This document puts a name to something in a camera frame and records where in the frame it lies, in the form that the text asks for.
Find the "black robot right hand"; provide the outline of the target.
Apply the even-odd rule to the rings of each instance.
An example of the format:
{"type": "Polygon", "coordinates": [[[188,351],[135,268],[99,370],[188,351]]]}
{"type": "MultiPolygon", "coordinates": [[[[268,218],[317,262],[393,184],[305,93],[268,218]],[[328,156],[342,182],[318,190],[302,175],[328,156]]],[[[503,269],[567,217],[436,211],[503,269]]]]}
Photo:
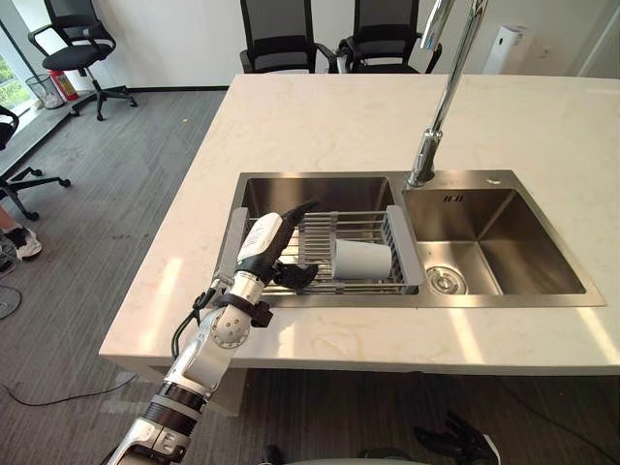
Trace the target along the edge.
{"type": "Polygon", "coordinates": [[[481,433],[466,419],[448,411],[446,430],[433,432],[416,426],[414,434],[427,450],[449,457],[456,464],[501,464],[496,446],[486,434],[481,433]]]}

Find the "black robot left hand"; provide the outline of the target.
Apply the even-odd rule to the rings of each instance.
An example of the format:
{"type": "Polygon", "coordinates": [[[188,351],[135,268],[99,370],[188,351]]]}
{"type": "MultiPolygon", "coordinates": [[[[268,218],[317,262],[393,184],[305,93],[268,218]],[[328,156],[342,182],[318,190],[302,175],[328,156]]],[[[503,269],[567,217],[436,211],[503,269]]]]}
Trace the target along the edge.
{"type": "Polygon", "coordinates": [[[304,215],[318,204],[316,200],[307,201],[286,213],[270,212],[260,217],[239,250],[235,271],[251,273],[265,285],[274,282],[294,291],[310,285],[319,271],[316,264],[282,263],[280,257],[304,215]]]}

